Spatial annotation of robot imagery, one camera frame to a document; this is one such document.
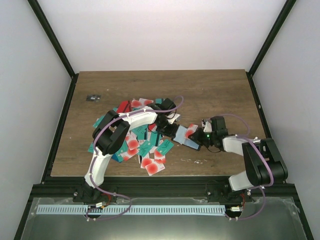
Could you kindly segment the black card holder wallet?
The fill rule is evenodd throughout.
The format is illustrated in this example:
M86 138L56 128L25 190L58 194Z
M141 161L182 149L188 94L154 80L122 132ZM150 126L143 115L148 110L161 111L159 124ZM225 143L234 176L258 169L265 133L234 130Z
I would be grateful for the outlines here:
M188 139L185 138L186 131L187 131L187 127L179 125L178 130L176 132L176 136L171 140L176 143L179 143L180 145L184 145L186 147L199 151L201 149L201 146L199 144L197 144L196 142L192 141L189 138Z

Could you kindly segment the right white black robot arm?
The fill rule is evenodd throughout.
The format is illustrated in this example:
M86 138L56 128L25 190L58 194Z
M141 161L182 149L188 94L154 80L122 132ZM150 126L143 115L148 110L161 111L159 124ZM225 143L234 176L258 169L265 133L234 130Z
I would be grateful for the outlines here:
M240 196L240 190L270 187L288 178L288 169L272 138L250 139L229 134L223 115L204 119L202 126L187 138L199 146L215 147L243 157L245 171L230 176L229 184L222 188L223 198L229 202Z

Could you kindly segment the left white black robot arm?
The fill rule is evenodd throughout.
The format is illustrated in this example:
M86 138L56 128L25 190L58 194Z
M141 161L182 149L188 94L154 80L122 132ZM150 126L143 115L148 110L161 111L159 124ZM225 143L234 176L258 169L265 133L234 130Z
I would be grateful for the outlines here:
M180 104L166 98L161 104L150 103L140 109L117 113L108 111L103 120L95 128L93 137L93 155L88 172L84 176L87 186L84 195L89 201L97 202L102 196L99 187L104 182L104 176L112 155L123 145L127 133L143 125L156 125L157 133L174 138L178 130L175 122L170 122L169 115L183 104L184 98L180 95Z

